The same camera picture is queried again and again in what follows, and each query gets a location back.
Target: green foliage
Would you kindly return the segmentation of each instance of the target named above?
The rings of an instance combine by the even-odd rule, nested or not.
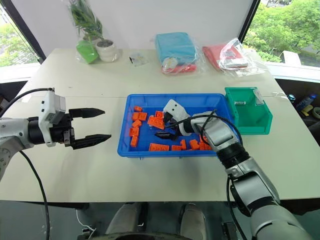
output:
[[[95,17],[86,0],[70,1],[70,11],[78,34],[83,31],[86,40],[97,38],[103,40],[102,24]]]
[[[293,0],[283,7],[260,4],[244,44],[259,52],[265,61],[278,62],[276,53],[300,53],[312,45],[320,47],[320,0]]]
[[[0,55],[0,67],[11,66],[18,63],[37,63],[37,58],[27,46],[27,41],[22,39],[10,23],[0,26],[0,48],[4,52]]]

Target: trees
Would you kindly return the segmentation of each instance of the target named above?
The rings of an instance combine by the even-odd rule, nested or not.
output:
[[[282,51],[320,48],[320,0],[293,0],[283,7],[260,4],[243,42],[263,60],[280,62]]]
[[[0,67],[38,62],[28,42],[21,37],[10,23],[0,26]]]

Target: white flower pot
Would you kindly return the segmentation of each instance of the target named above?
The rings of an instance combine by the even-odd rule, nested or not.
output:
[[[107,63],[114,62],[118,57],[118,49],[116,45],[113,43],[113,41],[111,41],[112,45],[107,47],[100,47],[98,46],[100,42],[101,40],[95,44],[95,49],[97,50],[100,59]]]

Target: windowsill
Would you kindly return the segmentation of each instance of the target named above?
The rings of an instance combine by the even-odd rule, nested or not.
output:
[[[27,63],[0,67],[0,84],[28,81],[40,68],[39,63]]]
[[[275,79],[288,79],[303,82],[320,83],[320,67],[292,66],[279,62],[265,62]]]

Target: blue plastic tray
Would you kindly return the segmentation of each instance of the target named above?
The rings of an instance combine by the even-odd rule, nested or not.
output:
[[[227,100],[225,96],[220,93],[131,94],[126,99],[121,135],[117,149],[120,156],[128,158],[216,156],[216,153],[212,150],[171,151],[171,145],[180,145],[182,139],[185,139],[187,149],[190,149],[190,140],[196,139],[198,142],[200,141],[199,135],[195,133],[190,136],[179,136],[175,141],[160,139],[155,136],[155,133],[161,132],[162,130],[149,127],[147,124],[149,116],[155,115],[156,111],[162,111],[170,99],[182,105],[191,116],[216,109],[218,116],[234,122],[228,108]],[[134,112],[134,106],[142,107],[143,112],[148,114],[147,120],[142,122],[142,126],[139,129],[137,147],[130,146],[131,137],[129,136],[129,130],[133,123],[132,114]],[[150,143],[169,145],[170,151],[149,151]]]

